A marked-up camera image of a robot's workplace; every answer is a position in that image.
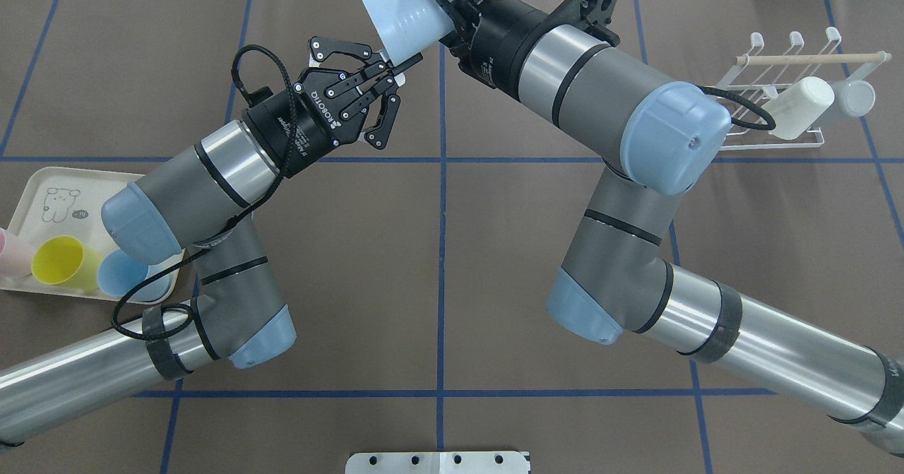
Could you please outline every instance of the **cable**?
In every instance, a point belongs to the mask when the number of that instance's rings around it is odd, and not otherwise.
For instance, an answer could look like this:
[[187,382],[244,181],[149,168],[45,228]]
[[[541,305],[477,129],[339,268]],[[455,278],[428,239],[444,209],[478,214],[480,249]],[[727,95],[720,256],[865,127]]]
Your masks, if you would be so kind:
[[743,129],[758,129],[758,130],[772,130],[775,129],[775,120],[772,116],[766,112],[762,107],[754,103],[753,101],[748,100],[748,98],[742,97],[742,95],[737,95],[733,92],[720,90],[719,88],[709,88],[706,85],[698,85],[703,94],[714,95],[714,97],[723,97],[726,100],[733,101],[738,105],[745,107],[750,112],[757,114],[760,119],[766,121],[765,124],[762,123],[749,123],[747,121],[742,121],[740,119],[736,119],[736,117],[732,117],[732,124],[734,126],[740,126]]
[[[290,139],[290,143],[288,143],[287,147],[285,148],[285,152],[283,153],[283,164],[280,166],[280,171],[278,171],[277,175],[273,179],[273,182],[271,182],[271,184],[267,188],[267,191],[261,198],[258,199],[258,201],[255,201],[255,203],[249,206],[248,209],[227,220],[226,226],[224,226],[216,236],[213,236],[213,238],[226,235],[226,233],[235,228],[235,226],[239,222],[244,220],[246,216],[253,213],[253,211],[257,210],[258,207],[261,207],[273,196],[275,191],[277,191],[277,188],[280,187],[280,184],[282,184],[282,181],[285,178],[285,174],[287,174],[288,169],[290,168],[292,156],[295,154],[295,148],[297,145],[298,113],[296,101],[301,100],[300,97],[298,97],[298,93],[294,90],[294,88],[292,88],[292,81],[290,77],[288,77],[288,72],[285,71],[285,66],[283,66],[280,58],[278,58],[269,49],[266,49],[262,46],[245,45],[244,47],[239,49],[238,52],[236,52],[235,57],[232,59],[232,70],[230,71],[230,73],[232,73],[232,84],[235,85],[235,88],[239,91],[240,94],[242,94],[242,97],[244,97],[245,101],[249,103],[249,106],[251,106],[251,95],[248,94],[248,90],[245,90],[245,84],[242,83],[242,79],[239,77],[239,61],[240,59],[242,59],[242,56],[248,52],[260,52],[264,54],[271,61],[273,61],[275,65],[277,65],[277,68],[280,69],[280,75],[282,76],[285,90],[287,90],[288,94],[290,94],[290,101],[288,102],[288,111],[290,111],[290,124],[288,124],[288,126],[291,126],[293,130],[292,132],[290,132],[289,129],[285,130],[285,135],[287,135]],[[113,314],[110,317],[110,325],[113,326],[113,329],[115,329],[117,333],[120,333],[120,335],[128,336],[129,338],[135,338],[136,340],[151,342],[155,340],[162,340],[164,338],[170,338],[170,336],[176,335],[178,332],[183,331],[186,327],[191,325],[191,322],[196,319],[196,317],[194,316],[194,311],[192,311],[191,308],[187,306],[187,304],[182,303],[161,304],[161,312],[165,312],[167,310],[180,310],[185,313],[186,319],[180,325],[175,326],[173,329],[162,333],[156,333],[156,335],[145,335],[144,333],[136,333],[129,329],[126,329],[126,327],[123,326],[123,323],[119,320],[119,313],[123,309],[123,307],[126,306],[126,303],[129,302],[129,298],[132,298],[132,296],[135,295],[136,292],[142,290],[142,288],[148,286],[156,280],[160,280],[162,277],[165,277],[165,275],[168,275],[172,271],[177,271],[177,269],[183,268],[191,262],[197,261],[197,259],[210,253],[210,250],[210,248],[199,249],[199,251],[195,252],[187,259],[179,261],[177,264],[171,265],[163,271],[152,275],[152,277],[146,278],[146,280],[133,287],[132,290],[126,292],[125,296],[120,297],[119,301],[117,301],[116,303],[116,306],[113,308]]]

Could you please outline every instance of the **grid line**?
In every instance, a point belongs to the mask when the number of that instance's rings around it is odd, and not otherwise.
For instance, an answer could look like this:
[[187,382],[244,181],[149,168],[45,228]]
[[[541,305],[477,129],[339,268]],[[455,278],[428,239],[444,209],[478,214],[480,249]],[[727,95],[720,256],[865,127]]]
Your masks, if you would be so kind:
[[439,49],[439,274],[436,289],[436,450],[445,449],[446,388],[446,52]]
[[[832,11],[832,0],[823,0],[826,5],[826,16],[829,18],[829,24],[835,27],[835,16]],[[838,44],[838,53],[843,54],[845,50],[843,49],[840,43]],[[845,71],[845,77],[850,77],[850,70],[848,69],[847,64],[842,64],[842,69]],[[891,188],[888,187],[888,180],[885,178],[885,171],[882,170],[882,162],[879,159],[879,152],[876,151],[875,141],[872,139],[872,133],[869,132],[869,124],[866,122],[866,117],[863,116],[860,119],[861,127],[863,128],[863,136],[866,138],[866,145],[869,146],[869,154],[872,155],[872,162],[876,165],[876,174],[879,175],[879,183],[882,186],[882,193],[885,194],[885,202],[888,204],[888,212],[891,214],[891,220],[895,224],[895,230],[898,232],[898,241],[901,244],[901,248],[904,248],[904,229],[901,228],[901,220],[900,216],[898,216],[898,208],[895,207],[894,197],[891,196]]]
[[[0,162],[167,162],[172,156],[0,156]],[[904,158],[716,158],[713,164],[904,165]],[[439,164],[436,156],[325,156],[325,164]],[[467,164],[602,164],[602,158],[576,156],[449,156],[447,165]]]
[[[637,35],[640,40],[640,55],[643,64],[649,65],[646,54],[646,38],[643,36],[643,16],[640,11],[640,0],[634,0],[634,14],[637,19]],[[669,238],[672,240],[672,258],[676,266],[681,266],[681,252],[678,250],[678,236],[675,233],[675,222],[669,223]],[[697,409],[697,425],[700,429],[700,445],[703,449],[703,464],[706,474],[713,474],[713,460],[710,458],[710,441],[706,433],[706,414],[703,411],[703,396],[700,392],[700,379],[697,377],[697,364],[689,360],[691,383],[694,385],[694,406]]]
[[[666,389],[382,389],[382,390],[181,390],[179,399],[197,400],[350,400],[410,398],[669,398],[696,396],[774,396],[763,388]],[[142,391],[133,398],[172,398],[172,391]]]
[[32,61],[28,63],[25,79],[22,81],[22,88],[19,88],[19,95],[16,97],[16,104],[13,105],[13,112],[9,114],[9,123],[6,125],[6,132],[4,132],[3,140],[0,141],[0,156],[3,156],[3,153],[6,152],[6,146],[9,144],[9,139],[13,136],[13,127],[16,125],[16,117],[19,115],[19,108],[22,107],[22,101],[25,99],[25,91],[28,90],[28,84],[32,81],[32,73],[35,72],[38,56],[41,55],[41,49],[44,46],[44,41],[47,39],[49,29],[51,29],[51,23],[54,21],[54,14],[56,13],[58,4],[59,0],[54,0],[54,3],[51,4],[51,10],[47,13],[47,19],[44,21],[44,28],[41,30],[41,37],[39,37],[38,44],[35,46],[35,53],[32,54]]
[[[251,15],[251,3],[253,0],[245,1],[245,17],[242,19],[242,31],[239,33],[239,49],[245,46],[245,35],[248,33],[248,20],[249,15]],[[232,118],[232,105],[233,101],[235,101],[235,84],[230,85],[230,94],[229,100],[226,104],[226,120],[223,124],[228,123]],[[194,288],[191,291],[191,298],[198,297],[198,294],[201,291],[201,280],[195,275],[194,277]],[[172,453],[172,441],[174,441],[175,436],[175,425],[177,425],[177,420],[179,419],[179,403],[183,398],[183,390],[182,390],[183,379],[179,379],[175,382],[175,388],[172,391],[172,407],[170,408],[170,420],[167,426],[167,438],[164,442],[164,452],[162,452],[162,458],[160,461],[160,474],[167,474],[169,470],[169,461],[170,454]]]

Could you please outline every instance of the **light blue joint cap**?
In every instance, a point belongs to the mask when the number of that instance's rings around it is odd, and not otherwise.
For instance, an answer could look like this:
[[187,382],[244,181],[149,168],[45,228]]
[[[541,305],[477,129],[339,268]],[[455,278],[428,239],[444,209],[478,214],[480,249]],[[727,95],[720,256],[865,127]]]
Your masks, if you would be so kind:
[[287,351],[295,338],[295,326],[286,304],[245,345],[230,355],[229,361],[239,370],[255,367]]
[[182,251],[167,221],[135,182],[104,203],[100,219],[119,248],[142,264],[159,264]]
[[635,182],[675,195],[700,178],[732,127],[725,107],[694,84],[669,82],[653,91],[624,127],[621,162]]
[[559,268],[546,311],[565,329],[603,345],[616,343],[622,327],[565,269]]

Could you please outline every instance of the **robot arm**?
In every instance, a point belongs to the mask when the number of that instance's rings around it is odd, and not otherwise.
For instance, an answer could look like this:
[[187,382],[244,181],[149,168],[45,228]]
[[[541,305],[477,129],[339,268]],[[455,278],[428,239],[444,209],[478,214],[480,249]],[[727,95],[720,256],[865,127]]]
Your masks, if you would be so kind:
[[[288,349],[295,330],[251,219],[195,261],[204,294],[185,304],[190,327],[142,342],[109,329],[0,372],[0,439],[24,442],[94,409],[163,381],[185,377],[222,356],[240,368]],[[161,304],[126,324],[136,333],[174,329],[183,313]]]
[[[248,94],[234,73],[251,103],[242,119],[132,182],[101,210],[107,231],[133,259],[156,264],[188,249],[203,288],[183,303],[191,320],[159,304],[122,325],[141,339],[110,329],[0,371],[0,449],[221,357],[249,368],[294,343],[288,306],[251,218],[235,219],[265,200],[275,179],[293,177],[344,143],[362,139],[386,148],[403,72],[421,59],[416,54],[394,66],[366,45],[323,37],[309,46],[311,66],[291,91]],[[358,59],[361,68],[319,68],[335,53]],[[377,121],[364,127],[377,100]],[[290,146],[294,155],[284,165]]]
[[[603,344],[623,328],[650,336],[798,397],[904,456],[901,358],[656,257],[730,116],[694,85],[614,48],[617,36],[605,24],[616,0],[565,0],[549,15],[517,0],[433,1],[455,26],[441,42],[462,71],[606,162],[549,296],[553,319]],[[385,27],[376,25],[386,42]]]

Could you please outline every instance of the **plastic cup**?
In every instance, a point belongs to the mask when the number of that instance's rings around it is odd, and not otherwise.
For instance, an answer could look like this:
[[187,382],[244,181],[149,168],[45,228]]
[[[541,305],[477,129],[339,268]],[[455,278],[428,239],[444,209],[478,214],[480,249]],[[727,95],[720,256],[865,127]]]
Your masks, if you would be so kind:
[[[144,281],[150,275],[158,274],[164,265],[149,266],[142,264],[126,255],[122,249],[117,249],[100,262],[97,269],[97,284],[100,291],[107,296],[123,297],[126,292],[132,290],[137,284]],[[164,297],[172,283],[172,274],[165,275],[142,288],[132,296],[132,300],[149,303]]]
[[832,90],[835,91],[835,100],[816,121],[814,127],[829,126],[856,117],[866,116],[876,104],[876,91],[867,81],[833,82]]
[[394,65],[455,30],[436,0],[362,0]]
[[22,278],[32,274],[33,258],[34,246],[7,229],[0,229],[0,275]]
[[769,135],[783,140],[796,139],[832,106],[834,100],[835,93],[828,82],[818,77],[801,78],[763,105],[775,120],[775,129],[769,131]]
[[38,248],[32,260],[32,274],[45,285],[94,290],[101,259],[80,240],[58,236]]

